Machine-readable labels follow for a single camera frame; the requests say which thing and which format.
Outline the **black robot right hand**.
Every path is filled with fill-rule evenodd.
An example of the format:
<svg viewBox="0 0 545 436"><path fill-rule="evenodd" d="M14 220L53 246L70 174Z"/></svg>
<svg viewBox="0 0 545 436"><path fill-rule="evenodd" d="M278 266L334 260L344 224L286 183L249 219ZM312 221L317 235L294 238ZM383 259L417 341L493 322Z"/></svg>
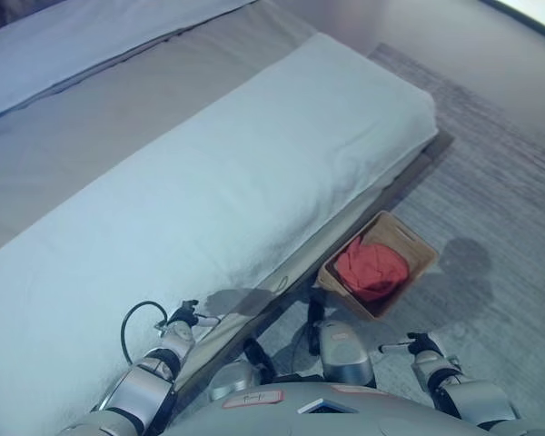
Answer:
<svg viewBox="0 0 545 436"><path fill-rule="evenodd" d="M409 354L413 364L444 361L445 353L435 337L424 332L409 332L405 340L378 346L381 354Z"/></svg>

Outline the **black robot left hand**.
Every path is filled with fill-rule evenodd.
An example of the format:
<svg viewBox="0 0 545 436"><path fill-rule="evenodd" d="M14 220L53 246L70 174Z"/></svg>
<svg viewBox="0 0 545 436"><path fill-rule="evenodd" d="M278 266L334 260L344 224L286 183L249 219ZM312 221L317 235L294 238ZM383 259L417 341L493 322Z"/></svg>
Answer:
<svg viewBox="0 0 545 436"><path fill-rule="evenodd" d="M212 329L221 322L218 317L198 313L196 311L198 304L198 300L183 301L180 307L168 318L161 337L178 335L185 339L193 339L194 327Z"/></svg>

